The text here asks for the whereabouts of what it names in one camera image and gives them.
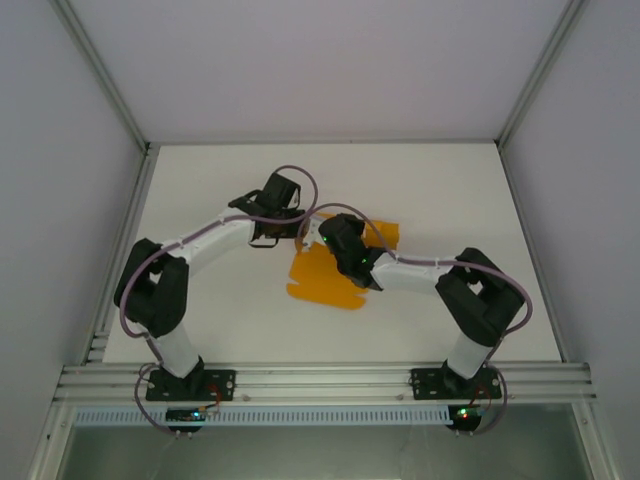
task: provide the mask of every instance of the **white wall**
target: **white wall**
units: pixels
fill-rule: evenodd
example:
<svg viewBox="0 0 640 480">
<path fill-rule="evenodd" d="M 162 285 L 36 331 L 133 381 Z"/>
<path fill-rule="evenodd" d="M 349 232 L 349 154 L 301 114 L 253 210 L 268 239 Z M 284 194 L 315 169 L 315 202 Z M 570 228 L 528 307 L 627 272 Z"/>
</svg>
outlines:
<svg viewBox="0 0 640 480">
<path fill-rule="evenodd" d="M 43 0 L 0 5 L 0 476 L 75 361 L 139 154 Z"/>
<path fill-rule="evenodd" d="M 506 160 L 629 478 L 640 472 L 639 134 L 640 2 L 591 2 Z"/>
<path fill-rule="evenodd" d="M 566 0 L 77 0 L 160 142 L 495 138 Z"/>
</svg>

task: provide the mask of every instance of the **metal base plate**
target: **metal base plate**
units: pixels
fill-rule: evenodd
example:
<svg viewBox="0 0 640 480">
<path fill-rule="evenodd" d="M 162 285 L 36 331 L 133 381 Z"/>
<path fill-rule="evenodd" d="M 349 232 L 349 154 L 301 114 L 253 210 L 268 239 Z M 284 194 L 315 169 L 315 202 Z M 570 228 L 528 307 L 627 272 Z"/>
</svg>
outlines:
<svg viewBox="0 0 640 480">
<path fill-rule="evenodd" d="M 502 398 L 498 374 L 486 367 L 478 370 L 469 388 L 459 394 L 453 394 L 444 388 L 442 368 L 414 368 L 411 370 L 410 383 L 414 400 L 471 400 L 479 386 L 489 390 L 493 400 Z"/>
<path fill-rule="evenodd" d="M 175 377 L 169 377 L 162 370 L 155 370 L 149 376 L 146 400 L 149 402 L 215 402 L 219 395 L 221 402 L 233 400 L 236 386 L 235 370 L 205 369 L 199 375 L 204 376 L 202 388 L 195 392 L 188 388 L 176 388 Z"/>
</svg>

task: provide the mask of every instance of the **glass panel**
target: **glass panel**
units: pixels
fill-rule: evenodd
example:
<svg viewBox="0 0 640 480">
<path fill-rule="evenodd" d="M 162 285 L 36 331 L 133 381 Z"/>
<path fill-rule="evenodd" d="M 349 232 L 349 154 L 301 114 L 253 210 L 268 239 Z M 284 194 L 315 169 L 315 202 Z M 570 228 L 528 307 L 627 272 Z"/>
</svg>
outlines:
<svg viewBox="0 0 640 480">
<path fill-rule="evenodd" d="M 176 441 L 83 427 L 60 479 L 591 479 L 577 438 L 568 407 L 510 407 L 472 438 L 445 427 L 216 427 Z"/>
</svg>

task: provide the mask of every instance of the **yellow-orange plastic piece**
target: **yellow-orange plastic piece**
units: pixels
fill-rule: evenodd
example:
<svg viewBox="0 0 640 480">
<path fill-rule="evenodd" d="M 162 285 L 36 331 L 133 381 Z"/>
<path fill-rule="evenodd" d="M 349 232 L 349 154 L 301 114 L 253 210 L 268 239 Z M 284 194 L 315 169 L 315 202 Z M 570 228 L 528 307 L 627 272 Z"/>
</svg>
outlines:
<svg viewBox="0 0 640 480">
<path fill-rule="evenodd" d="M 389 246 L 397 248 L 400 239 L 398 224 L 376 220 L 373 224 L 380 230 Z M 365 227 L 363 241 L 370 247 L 382 246 L 368 225 Z M 289 277 L 296 283 L 287 284 L 289 295 L 300 300 L 347 310 L 357 310 L 365 304 L 368 289 L 356 287 L 351 280 L 338 272 L 336 260 L 327 247 L 314 243 L 308 252 L 301 251 L 299 244 L 296 247 L 298 252 L 289 271 Z"/>
</svg>

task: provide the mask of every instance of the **white table surface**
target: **white table surface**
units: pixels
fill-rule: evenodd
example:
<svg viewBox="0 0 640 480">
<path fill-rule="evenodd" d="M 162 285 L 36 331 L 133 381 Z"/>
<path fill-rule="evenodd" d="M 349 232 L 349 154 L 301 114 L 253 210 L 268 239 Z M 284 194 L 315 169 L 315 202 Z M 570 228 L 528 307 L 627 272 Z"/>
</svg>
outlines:
<svg viewBox="0 0 640 480">
<path fill-rule="evenodd" d="M 162 147 L 138 238 L 175 238 L 215 218 L 230 200 L 261 188 L 279 165 L 308 169 L 320 201 L 339 201 L 400 224 L 401 253 L 457 255 L 480 248 L 529 291 L 534 315 L 494 359 L 559 361 L 542 295 L 492 144 L 243 145 Z M 297 172 L 286 173 L 303 189 Z M 368 292 L 349 311 L 290 297 L 291 242 L 229 252 L 191 279 L 183 320 L 208 362 L 443 361 L 458 327 L 437 295 Z M 524 314 L 524 308 L 518 319 Z M 114 321 L 104 362 L 153 360 Z"/>
</svg>

